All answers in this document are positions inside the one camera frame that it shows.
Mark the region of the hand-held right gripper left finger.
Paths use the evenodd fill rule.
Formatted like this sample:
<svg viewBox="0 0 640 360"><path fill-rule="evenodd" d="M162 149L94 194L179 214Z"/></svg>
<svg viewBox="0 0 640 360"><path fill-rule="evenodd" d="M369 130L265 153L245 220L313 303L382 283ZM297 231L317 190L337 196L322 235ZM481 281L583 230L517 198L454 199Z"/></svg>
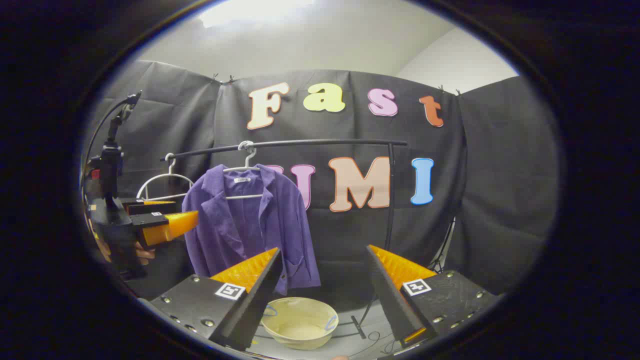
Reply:
<svg viewBox="0 0 640 360"><path fill-rule="evenodd" d="M190 275L150 306L202 340L244 351L252 344L282 269L281 251L275 247L215 276Z"/></svg>

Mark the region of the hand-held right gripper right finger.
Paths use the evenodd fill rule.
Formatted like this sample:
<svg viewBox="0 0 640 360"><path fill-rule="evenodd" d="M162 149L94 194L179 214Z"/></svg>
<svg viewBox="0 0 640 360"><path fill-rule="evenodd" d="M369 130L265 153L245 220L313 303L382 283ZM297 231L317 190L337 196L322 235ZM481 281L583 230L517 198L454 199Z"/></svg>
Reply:
<svg viewBox="0 0 640 360"><path fill-rule="evenodd" d="M375 294L403 349L457 332L501 300L455 270L436 273L372 244L366 254Z"/></svg>

